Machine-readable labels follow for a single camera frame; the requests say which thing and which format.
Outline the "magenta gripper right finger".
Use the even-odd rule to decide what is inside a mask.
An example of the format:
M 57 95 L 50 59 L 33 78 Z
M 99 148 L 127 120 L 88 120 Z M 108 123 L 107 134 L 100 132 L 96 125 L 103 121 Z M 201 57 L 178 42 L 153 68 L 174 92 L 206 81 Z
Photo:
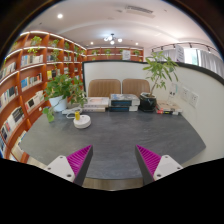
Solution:
M 144 185 L 182 169 L 182 166 L 169 155 L 160 156 L 140 145 L 135 146 L 135 155 Z

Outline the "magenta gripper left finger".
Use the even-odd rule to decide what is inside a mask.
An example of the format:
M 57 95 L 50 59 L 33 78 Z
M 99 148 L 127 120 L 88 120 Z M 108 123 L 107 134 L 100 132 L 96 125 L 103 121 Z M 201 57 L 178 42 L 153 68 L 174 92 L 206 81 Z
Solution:
M 89 145 L 69 156 L 58 156 L 45 170 L 76 185 L 82 186 L 92 156 L 93 146 Z

